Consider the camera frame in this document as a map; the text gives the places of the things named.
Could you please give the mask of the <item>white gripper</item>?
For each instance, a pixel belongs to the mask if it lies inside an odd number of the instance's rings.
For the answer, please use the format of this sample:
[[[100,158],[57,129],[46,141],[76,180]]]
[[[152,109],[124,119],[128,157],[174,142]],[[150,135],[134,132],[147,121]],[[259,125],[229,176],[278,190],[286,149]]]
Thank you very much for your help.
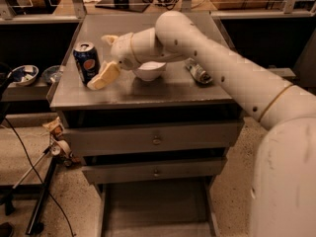
[[[91,90],[100,90],[113,83],[120,75],[120,68],[134,70],[141,65],[132,47],[132,42],[135,40],[134,33],[128,33],[119,37],[104,35],[101,37],[101,40],[103,43],[111,46],[113,61],[104,61],[102,63],[99,73],[87,84],[87,87]]]

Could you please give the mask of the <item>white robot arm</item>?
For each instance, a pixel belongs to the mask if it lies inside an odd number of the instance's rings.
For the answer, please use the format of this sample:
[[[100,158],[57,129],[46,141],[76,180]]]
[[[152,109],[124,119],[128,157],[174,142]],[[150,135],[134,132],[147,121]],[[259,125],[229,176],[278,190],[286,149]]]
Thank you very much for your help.
[[[148,61],[196,61],[267,134],[256,155],[250,237],[316,237],[316,96],[209,39],[183,13],[149,30],[104,36],[112,61],[89,82],[99,90]]]

